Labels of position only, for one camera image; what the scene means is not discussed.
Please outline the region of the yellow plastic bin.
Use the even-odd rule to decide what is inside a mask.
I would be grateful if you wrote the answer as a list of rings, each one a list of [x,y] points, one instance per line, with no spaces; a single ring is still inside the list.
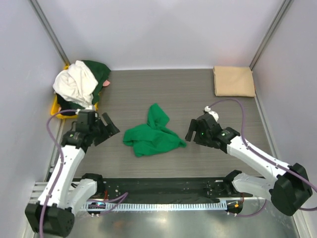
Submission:
[[[66,70],[69,68],[69,65],[65,65],[63,70]],[[96,111],[98,110],[98,106],[99,106],[99,103],[95,103],[94,104],[95,106],[95,109]],[[51,107],[51,116],[56,114],[57,112],[61,111],[61,107],[60,105],[58,104],[57,102],[57,95],[54,96],[54,100],[53,100],[53,104],[52,104],[52,107]],[[58,114],[56,116],[58,119],[75,119],[77,118],[77,115],[73,115],[73,116],[65,116],[65,115],[62,115],[62,114]]]

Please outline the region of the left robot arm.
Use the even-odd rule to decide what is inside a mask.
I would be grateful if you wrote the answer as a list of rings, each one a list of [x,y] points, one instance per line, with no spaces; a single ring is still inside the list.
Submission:
[[[55,142],[59,158],[51,177],[37,199],[28,203],[25,215],[32,230],[44,235],[67,237],[74,226],[75,216],[91,198],[100,198],[106,190],[103,177],[86,173],[70,191],[75,172],[91,145],[99,145],[120,130],[107,113],[99,115],[89,109],[79,110],[77,120],[60,142]]]

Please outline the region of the bright green t-shirt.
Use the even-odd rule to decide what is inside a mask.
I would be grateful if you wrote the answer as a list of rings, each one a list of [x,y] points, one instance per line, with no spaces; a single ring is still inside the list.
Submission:
[[[157,103],[154,103],[149,107],[146,123],[125,131],[123,144],[132,147],[136,157],[185,148],[186,142],[166,127],[168,123],[169,116]]]

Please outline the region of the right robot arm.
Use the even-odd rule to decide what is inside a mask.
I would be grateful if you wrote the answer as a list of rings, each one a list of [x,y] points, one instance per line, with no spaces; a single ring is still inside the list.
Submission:
[[[217,120],[218,114],[213,111],[192,119],[186,141],[219,149],[261,175],[253,177],[234,170],[224,179],[224,192],[229,196],[248,193],[264,198],[284,215],[293,216],[313,194],[306,169],[298,163],[289,165],[255,148],[238,131],[222,128]]]

